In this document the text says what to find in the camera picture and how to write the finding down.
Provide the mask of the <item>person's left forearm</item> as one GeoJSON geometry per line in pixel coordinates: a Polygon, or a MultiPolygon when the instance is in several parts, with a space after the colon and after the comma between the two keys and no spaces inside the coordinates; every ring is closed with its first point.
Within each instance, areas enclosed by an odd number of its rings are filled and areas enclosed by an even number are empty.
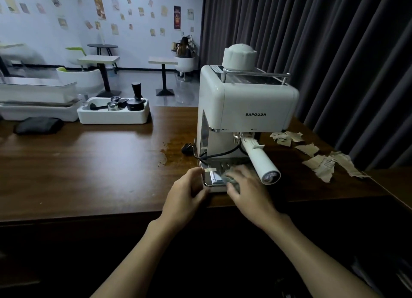
{"type": "Polygon", "coordinates": [[[184,222],[160,216],[90,298],[143,298],[157,265],[184,222]]]}

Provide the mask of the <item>person's left hand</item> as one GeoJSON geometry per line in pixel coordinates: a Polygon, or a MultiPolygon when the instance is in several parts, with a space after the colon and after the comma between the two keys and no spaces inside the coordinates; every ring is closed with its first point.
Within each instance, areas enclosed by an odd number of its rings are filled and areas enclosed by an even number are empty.
{"type": "Polygon", "coordinates": [[[198,210],[193,208],[192,198],[204,187],[203,173],[203,168],[194,167],[174,182],[159,217],[160,223],[165,227],[179,231],[191,221],[198,210]]]}

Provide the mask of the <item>dark grey curtain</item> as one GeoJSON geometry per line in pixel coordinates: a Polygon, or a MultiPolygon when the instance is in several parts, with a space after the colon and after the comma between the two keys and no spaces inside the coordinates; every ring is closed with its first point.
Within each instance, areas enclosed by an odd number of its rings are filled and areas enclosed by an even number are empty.
{"type": "Polygon", "coordinates": [[[412,166],[412,0],[203,0],[200,65],[244,43],[361,170],[412,166]]]}

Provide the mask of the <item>black coffee tamper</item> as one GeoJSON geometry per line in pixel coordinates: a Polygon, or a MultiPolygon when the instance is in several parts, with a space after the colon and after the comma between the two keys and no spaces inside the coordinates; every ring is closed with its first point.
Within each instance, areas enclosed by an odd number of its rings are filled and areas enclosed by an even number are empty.
{"type": "Polygon", "coordinates": [[[134,97],[126,101],[126,107],[129,111],[138,112],[145,109],[145,104],[147,100],[142,97],[141,93],[141,83],[133,82],[131,84],[134,97]]]}

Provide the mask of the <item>white boiler cap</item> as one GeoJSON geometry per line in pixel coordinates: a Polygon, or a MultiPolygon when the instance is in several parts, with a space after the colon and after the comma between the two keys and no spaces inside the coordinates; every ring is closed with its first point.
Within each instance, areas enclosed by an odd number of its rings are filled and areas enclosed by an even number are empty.
{"type": "Polygon", "coordinates": [[[222,66],[235,71],[254,71],[257,51],[246,44],[234,44],[226,47],[222,66]]]}

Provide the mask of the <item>black folded cloth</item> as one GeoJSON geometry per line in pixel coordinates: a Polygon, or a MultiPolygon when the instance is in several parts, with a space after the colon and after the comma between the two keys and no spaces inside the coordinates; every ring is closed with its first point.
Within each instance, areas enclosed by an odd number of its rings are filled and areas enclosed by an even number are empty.
{"type": "Polygon", "coordinates": [[[59,118],[31,117],[16,124],[13,133],[17,135],[49,135],[62,129],[64,121],[59,118]]]}

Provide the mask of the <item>white square cafe table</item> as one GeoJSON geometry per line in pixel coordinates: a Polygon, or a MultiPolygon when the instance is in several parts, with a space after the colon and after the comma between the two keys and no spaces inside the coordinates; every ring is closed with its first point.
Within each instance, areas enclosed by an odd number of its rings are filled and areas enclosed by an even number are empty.
{"type": "Polygon", "coordinates": [[[119,56],[103,56],[103,55],[86,55],[86,56],[77,58],[79,63],[96,64],[98,69],[100,70],[105,90],[98,93],[96,97],[110,98],[113,96],[121,95],[121,91],[111,90],[111,86],[109,83],[108,74],[106,70],[106,64],[113,64],[119,59],[120,59],[119,56]]]}
{"type": "Polygon", "coordinates": [[[156,96],[157,97],[171,97],[174,96],[174,91],[167,87],[167,79],[166,79],[166,65],[177,65],[178,62],[173,58],[167,57],[153,57],[150,56],[148,59],[149,64],[158,64],[161,65],[161,72],[162,72],[162,88],[156,89],[156,96]]]}

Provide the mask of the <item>white handled portafilter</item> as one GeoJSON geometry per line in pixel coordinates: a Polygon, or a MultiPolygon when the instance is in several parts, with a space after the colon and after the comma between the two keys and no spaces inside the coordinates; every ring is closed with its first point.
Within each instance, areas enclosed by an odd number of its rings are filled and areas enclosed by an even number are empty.
{"type": "Polygon", "coordinates": [[[235,132],[234,138],[240,140],[246,154],[264,185],[272,185],[281,178],[281,173],[264,151],[264,146],[251,133],[235,132]]]}

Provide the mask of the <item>grey cleaning cloth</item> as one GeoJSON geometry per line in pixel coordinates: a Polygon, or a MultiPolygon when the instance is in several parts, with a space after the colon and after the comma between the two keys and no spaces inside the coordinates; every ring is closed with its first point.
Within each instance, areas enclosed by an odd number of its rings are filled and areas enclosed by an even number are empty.
{"type": "Polygon", "coordinates": [[[234,170],[234,167],[232,166],[232,167],[230,167],[229,169],[225,170],[225,171],[220,175],[220,177],[221,177],[222,181],[223,181],[225,184],[227,184],[227,183],[232,184],[233,187],[235,188],[235,190],[240,194],[240,193],[241,193],[241,190],[240,190],[240,185],[239,185],[239,183],[238,183],[234,178],[232,178],[231,176],[228,175],[228,173],[229,173],[229,172],[233,172],[233,170],[234,170]]]}

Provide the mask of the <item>white lidded container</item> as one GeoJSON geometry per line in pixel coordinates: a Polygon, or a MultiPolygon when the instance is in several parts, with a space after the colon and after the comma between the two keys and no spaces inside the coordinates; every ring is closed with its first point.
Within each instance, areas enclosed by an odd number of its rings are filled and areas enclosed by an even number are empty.
{"type": "Polygon", "coordinates": [[[0,77],[1,103],[66,104],[78,99],[76,82],[59,79],[0,77]]]}

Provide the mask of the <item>metal drip tray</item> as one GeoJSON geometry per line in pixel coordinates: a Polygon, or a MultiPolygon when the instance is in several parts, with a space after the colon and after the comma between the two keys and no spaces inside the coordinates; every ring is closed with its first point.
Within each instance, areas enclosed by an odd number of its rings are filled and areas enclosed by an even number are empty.
{"type": "Polygon", "coordinates": [[[211,158],[208,160],[198,160],[200,167],[208,168],[215,167],[217,171],[214,172],[204,172],[203,173],[203,184],[210,188],[211,193],[223,193],[227,191],[226,184],[222,181],[220,175],[232,166],[246,165],[249,169],[255,170],[252,162],[245,157],[234,157],[234,158],[211,158]]]}

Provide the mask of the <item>white accessory tray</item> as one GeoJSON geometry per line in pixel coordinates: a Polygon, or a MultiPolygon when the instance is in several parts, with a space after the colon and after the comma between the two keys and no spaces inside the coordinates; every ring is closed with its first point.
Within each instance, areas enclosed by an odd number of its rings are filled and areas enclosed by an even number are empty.
{"type": "Polygon", "coordinates": [[[81,124],[144,124],[147,123],[150,105],[149,100],[145,104],[143,111],[132,112],[126,108],[119,111],[108,110],[89,110],[89,105],[94,103],[97,106],[105,105],[110,102],[110,98],[89,98],[82,107],[77,109],[78,117],[81,124]]]}

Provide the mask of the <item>person's right hand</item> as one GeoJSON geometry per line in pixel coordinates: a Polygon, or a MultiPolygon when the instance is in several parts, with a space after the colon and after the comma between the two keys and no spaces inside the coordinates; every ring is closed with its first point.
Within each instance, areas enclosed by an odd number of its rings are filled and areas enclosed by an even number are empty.
{"type": "Polygon", "coordinates": [[[281,214],[275,209],[271,197],[257,174],[245,165],[234,167],[228,173],[240,185],[240,202],[237,208],[254,225],[260,229],[268,229],[282,220],[281,214]]]}

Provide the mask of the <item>person's right forearm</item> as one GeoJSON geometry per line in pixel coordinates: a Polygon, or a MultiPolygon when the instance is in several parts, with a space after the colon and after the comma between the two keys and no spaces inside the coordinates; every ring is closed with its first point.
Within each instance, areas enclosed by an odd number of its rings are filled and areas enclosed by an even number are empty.
{"type": "Polygon", "coordinates": [[[313,298],[379,298],[301,233],[289,216],[271,214],[261,227],[291,261],[313,298]]]}

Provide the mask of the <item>white espresso machine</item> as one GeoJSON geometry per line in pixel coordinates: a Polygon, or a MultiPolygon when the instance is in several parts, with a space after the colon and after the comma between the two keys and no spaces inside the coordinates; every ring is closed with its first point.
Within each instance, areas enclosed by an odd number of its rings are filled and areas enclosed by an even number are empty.
{"type": "Polygon", "coordinates": [[[197,160],[245,157],[235,132],[251,133],[260,142],[262,133],[288,129],[299,99],[287,84],[289,73],[235,71],[222,65],[205,65],[200,71],[197,136],[193,153],[197,160]]]}

